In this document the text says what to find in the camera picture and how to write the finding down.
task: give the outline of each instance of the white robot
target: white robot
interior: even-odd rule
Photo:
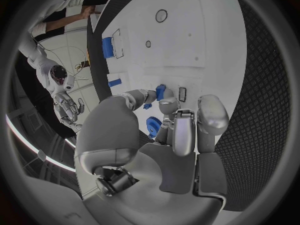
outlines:
[[[78,115],[85,110],[84,102],[78,99],[79,107],[67,94],[74,87],[74,76],[57,62],[47,58],[45,50],[36,45],[28,33],[19,46],[20,52],[27,57],[28,63],[36,70],[36,76],[42,86],[48,90],[53,98],[54,112],[59,121],[75,132],[80,131],[82,125],[75,123]]]
[[[163,97],[161,128],[142,148],[133,111],[155,101],[151,90],[101,101],[77,135],[79,163],[98,187],[83,202],[100,224],[211,225],[225,206],[225,169],[214,152],[215,136],[229,123],[225,107],[216,96],[204,95],[195,116],[180,109],[170,89]]]

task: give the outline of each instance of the white sleeve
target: white sleeve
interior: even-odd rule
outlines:
[[[38,35],[45,34],[46,33],[46,22],[40,22],[37,25],[34,26],[31,30],[31,35],[35,38]]]

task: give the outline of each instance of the blue object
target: blue object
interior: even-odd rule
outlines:
[[[162,99],[164,99],[164,91],[166,90],[166,85],[159,85],[156,87],[156,97],[157,97],[157,101],[160,101]]]
[[[122,83],[122,81],[121,81],[121,79],[119,78],[119,79],[117,79],[117,80],[109,81],[109,82],[108,82],[108,86],[111,88],[111,87],[116,86],[116,85],[119,85],[119,84],[121,84],[121,83]]]
[[[150,133],[148,137],[153,139],[158,134],[162,122],[158,118],[151,116],[146,120],[146,124],[147,124],[147,129]]]
[[[152,104],[151,103],[147,103],[147,104],[144,105],[143,109],[147,110],[147,109],[149,109],[151,107],[152,107]]]
[[[114,57],[114,48],[112,45],[111,37],[106,37],[102,39],[102,50],[105,59]]]

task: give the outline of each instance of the light strip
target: light strip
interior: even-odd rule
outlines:
[[[23,137],[23,135],[16,129],[16,127],[12,124],[11,120],[9,119],[9,117],[7,115],[6,116],[6,122],[8,124],[8,126],[10,127],[10,129],[12,130],[12,132],[28,147],[30,148],[33,152],[35,152],[36,154],[38,154],[39,150],[37,148],[35,148],[29,141],[26,140],[25,137]],[[50,163],[53,163],[63,169],[69,170],[71,172],[75,173],[75,169],[71,168],[69,166],[63,165],[62,163],[53,160],[52,158],[46,156],[46,160]]]
[[[68,139],[65,139],[65,141],[70,144],[73,148],[75,148],[75,145],[73,143],[71,143]]]

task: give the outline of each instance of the person's hand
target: person's hand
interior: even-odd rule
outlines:
[[[87,19],[94,12],[95,12],[95,6],[88,6],[86,9],[84,9],[81,16],[82,16],[83,19]]]

